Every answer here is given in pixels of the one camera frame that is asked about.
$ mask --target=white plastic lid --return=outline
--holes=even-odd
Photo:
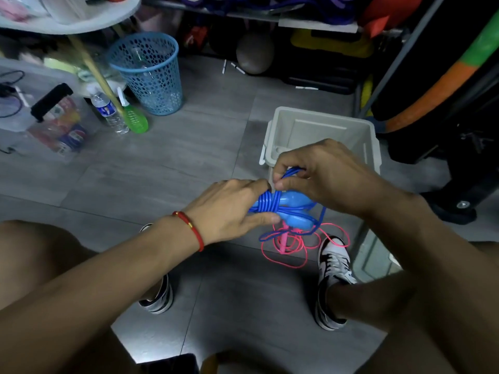
[[[97,93],[100,93],[100,89],[96,84],[88,84],[87,85],[87,92],[93,96]]]

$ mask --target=green and orange pole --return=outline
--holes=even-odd
[[[449,70],[406,110],[386,121],[385,132],[400,130],[427,115],[455,93],[499,47],[499,10]]]

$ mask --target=blue mesh waste basket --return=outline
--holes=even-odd
[[[145,110],[164,116],[182,106],[178,52],[179,45],[170,35],[144,32],[115,42],[107,61],[120,71]]]

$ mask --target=plastic water bottle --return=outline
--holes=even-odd
[[[89,84],[87,91],[90,93],[92,105],[106,119],[107,124],[118,134],[122,135],[130,131],[121,115],[116,111],[109,97],[101,92],[95,84]]]

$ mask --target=hand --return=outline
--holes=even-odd
[[[281,179],[290,166],[305,170]],[[382,205],[387,195],[404,193],[333,139],[279,155],[273,181],[277,190],[294,189],[328,208],[359,217]]]
[[[276,224],[279,215],[262,212],[248,215],[258,197],[269,189],[264,179],[230,179],[216,182],[192,201],[184,212],[203,237],[205,245],[234,239],[260,225]]]

